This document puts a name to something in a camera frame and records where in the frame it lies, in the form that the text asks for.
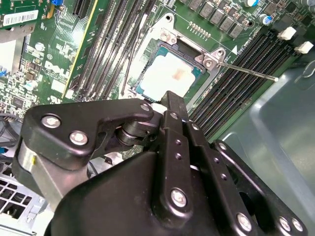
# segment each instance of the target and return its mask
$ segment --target capacitor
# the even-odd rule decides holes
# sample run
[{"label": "capacitor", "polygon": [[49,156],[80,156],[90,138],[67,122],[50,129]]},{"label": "capacitor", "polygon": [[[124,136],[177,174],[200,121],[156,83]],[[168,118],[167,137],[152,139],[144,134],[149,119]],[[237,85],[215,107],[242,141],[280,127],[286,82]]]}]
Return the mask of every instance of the capacitor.
[{"label": "capacitor", "polygon": [[301,4],[304,6],[315,6],[315,0],[301,0]]},{"label": "capacitor", "polygon": [[268,16],[266,14],[261,14],[259,16],[259,22],[261,22],[263,25],[267,26],[272,22],[272,17]]},{"label": "capacitor", "polygon": [[244,0],[245,6],[256,6],[259,0]]},{"label": "capacitor", "polygon": [[0,76],[5,76],[6,75],[6,68],[0,66]]}]

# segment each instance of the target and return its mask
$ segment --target black ram slot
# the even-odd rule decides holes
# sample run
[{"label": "black ram slot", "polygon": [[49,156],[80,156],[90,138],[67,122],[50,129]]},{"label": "black ram slot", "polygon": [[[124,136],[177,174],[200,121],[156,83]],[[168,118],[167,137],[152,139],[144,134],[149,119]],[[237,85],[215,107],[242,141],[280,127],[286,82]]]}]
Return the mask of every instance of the black ram slot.
[{"label": "black ram slot", "polygon": [[[283,53],[282,49],[280,48],[274,49],[272,51],[272,55],[270,56],[270,58],[274,58],[275,56],[277,57],[281,55],[281,53]],[[260,64],[259,68],[257,68],[257,71],[261,71],[261,72],[267,71],[267,73],[269,73],[271,69],[266,70],[264,65]],[[246,74],[244,75],[244,78],[246,78],[246,81],[242,83],[234,91],[234,93],[232,93],[232,95],[229,98],[227,97],[227,100],[223,104],[220,104],[219,112],[215,113],[215,115],[211,119],[207,120],[206,125],[202,127],[203,129],[207,131],[211,129],[216,124],[216,120],[220,119],[223,116],[223,114],[226,113],[232,107],[232,105],[234,105],[234,103],[238,101],[242,96],[245,96],[247,89],[249,90],[251,87],[255,86],[257,83],[260,83],[261,81],[265,82],[264,79],[262,78],[258,78],[258,77],[246,75]]]},{"label": "black ram slot", "polygon": [[[289,57],[290,56],[288,54],[282,55],[281,59],[278,60],[279,63],[274,63],[272,69],[268,70],[268,73],[273,74]],[[213,122],[212,125],[205,127],[205,135],[207,139],[211,138],[242,107],[243,103],[250,99],[264,83],[264,80],[256,78],[256,81],[252,84],[250,89],[238,97],[234,103],[229,105],[229,108],[227,109],[228,112],[226,114],[223,114],[218,120]]]},{"label": "black ram slot", "polygon": [[[246,63],[246,61],[248,60],[248,58],[250,58],[250,56],[253,55],[254,50],[257,49],[259,45],[261,45],[265,39],[266,37],[264,35],[257,35],[256,38],[252,41],[252,43],[248,46],[250,50],[245,50],[245,52],[243,52],[240,55],[240,57],[236,59],[236,61],[234,62],[234,65],[243,66],[244,63]],[[198,116],[202,115],[205,112],[205,110],[199,109],[199,107],[203,107],[204,105],[209,104],[209,101],[211,101],[211,99],[215,97],[214,94],[220,93],[221,90],[224,89],[229,84],[229,82],[231,81],[231,78],[233,78],[237,73],[238,71],[235,71],[233,69],[226,70],[223,77],[219,80],[219,82],[215,85],[215,87],[209,92],[207,97],[193,111],[193,113],[190,116],[192,120],[197,119]]]},{"label": "black ram slot", "polygon": [[[271,55],[274,54],[277,50],[274,49],[275,44],[268,43],[263,45],[263,47],[260,48],[258,52],[256,52],[249,63],[245,65],[245,68],[250,68],[255,71],[263,72],[263,70],[266,68],[264,67],[263,64],[259,64],[259,61],[263,59],[263,57],[272,50]],[[224,101],[220,104],[212,104],[211,107],[215,109],[214,111],[211,111],[208,116],[203,116],[199,118],[198,122],[201,127],[207,124],[209,119],[216,114],[216,111],[218,109],[224,109],[224,104],[226,100],[228,100],[229,97],[231,97],[233,94],[235,94],[238,91],[243,91],[244,89],[247,88],[248,84],[252,83],[252,79],[250,78],[249,74],[244,73],[244,72],[238,72],[237,76],[233,78],[233,84],[231,84],[229,87],[224,89],[223,91],[225,92],[224,94],[222,93],[221,99],[224,99]]]},{"label": "black ram slot", "polygon": [[[234,65],[273,74],[292,55],[290,51],[288,45],[278,44],[272,33],[261,33],[235,60]],[[209,139],[264,83],[264,79],[228,69],[190,118]]]},{"label": "black ram slot", "polygon": [[90,4],[91,0],[75,0],[72,14],[78,18],[86,17]]}]

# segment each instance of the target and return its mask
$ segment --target blue capacitor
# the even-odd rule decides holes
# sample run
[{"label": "blue capacitor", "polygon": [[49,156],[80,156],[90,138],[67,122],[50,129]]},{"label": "blue capacitor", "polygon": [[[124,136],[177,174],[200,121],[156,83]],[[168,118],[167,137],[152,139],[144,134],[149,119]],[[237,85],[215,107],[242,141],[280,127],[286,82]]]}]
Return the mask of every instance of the blue capacitor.
[{"label": "blue capacitor", "polygon": [[0,66],[0,77],[1,76],[6,76],[6,69],[2,66]]},{"label": "blue capacitor", "polygon": [[272,22],[272,17],[268,16],[266,14],[261,14],[259,16],[259,22],[261,22],[263,25],[267,26]]},{"label": "blue capacitor", "polygon": [[245,6],[256,6],[259,0],[244,0]]},{"label": "blue capacitor", "polygon": [[55,6],[60,6],[63,4],[63,0],[52,0],[51,3]]}]

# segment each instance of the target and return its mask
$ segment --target motherboard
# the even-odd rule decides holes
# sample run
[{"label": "motherboard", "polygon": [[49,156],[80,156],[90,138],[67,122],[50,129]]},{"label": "motherboard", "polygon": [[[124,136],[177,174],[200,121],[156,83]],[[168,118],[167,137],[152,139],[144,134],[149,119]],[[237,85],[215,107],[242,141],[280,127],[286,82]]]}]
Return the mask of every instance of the motherboard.
[{"label": "motherboard", "polygon": [[315,43],[307,0],[0,1],[0,108],[182,96],[209,141]]}]

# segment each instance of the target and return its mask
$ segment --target green circuit board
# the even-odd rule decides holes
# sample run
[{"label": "green circuit board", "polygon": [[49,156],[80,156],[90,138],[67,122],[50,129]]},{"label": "green circuit board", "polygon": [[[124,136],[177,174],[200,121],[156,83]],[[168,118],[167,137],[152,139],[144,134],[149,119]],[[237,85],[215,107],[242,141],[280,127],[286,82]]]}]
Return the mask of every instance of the green circuit board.
[{"label": "green circuit board", "polygon": [[[223,5],[220,4],[222,1],[212,0],[209,2],[214,7],[213,12],[221,11],[224,17],[232,19],[233,24],[242,27],[243,30],[238,36],[233,37],[230,30],[220,29],[220,24],[211,23],[211,16],[205,18],[200,15],[204,4],[206,4],[205,0],[200,1],[200,4],[194,10],[191,9],[191,0],[158,0],[151,9],[143,34],[140,35],[140,45],[147,31],[166,13],[174,15],[175,30],[208,52],[218,47],[223,47],[226,50],[224,60],[226,63],[233,63],[261,30],[263,25],[259,23],[259,16],[263,13],[270,13],[269,15],[272,16],[274,23],[280,21],[284,16],[288,16],[292,21],[291,25],[304,31],[306,37],[315,28],[313,25],[314,18],[307,11],[307,8],[298,2],[295,2],[294,10],[288,10],[287,7],[291,2],[288,0],[275,1],[274,3],[268,0],[261,0],[255,7],[245,7],[243,1],[240,0],[223,1],[225,3]],[[119,0],[92,0],[86,16],[80,19],[73,15],[74,1],[64,0],[61,6],[55,8],[53,17],[47,19],[46,15],[51,7],[47,1],[2,1],[0,3],[2,23],[5,15],[24,12],[24,10],[38,10],[38,17],[30,21],[36,22],[36,28],[24,41],[20,71],[14,75],[8,74],[0,79],[2,112],[12,113],[23,118],[26,110],[34,105],[76,101],[79,93],[73,89],[73,82],[84,69],[89,58],[89,51],[96,40],[110,3],[119,4],[119,2]],[[231,9],[236,9],[237,14],[229,15],[228,11]],[[303,22],[306,18],[308,18],[308,24]],[[141,55],[141,66],[148,61],[150,53],[154,51],[157,43],[157,41],[153,40],[144,54]],[[126,65],[127,61],[111,89],[110,99],[120,98],[120,86],[125,76]],[[288,66],[288,63],[285,64],[281,71]],[[225,70],[225,68],[221,68],[218,76],[220,77]],[[109,70],[105,80],[106,83],[113,73],[113,69]],[[30,74],[37,83],[33,90],[27,89]],[[205,73],[193,84],[184,97],[186,103],[191,100],[208,77],[209,74]],[[133,86],[136,84],[137,78],[136,75],[132,75],[128,82],[129,85]],[[216,82],[214,79],[209,84],[209,87],[212,87]],[[202,95],[195,101],[192,109],[197,107],[208,92],[207,90],[203,91]]]}]

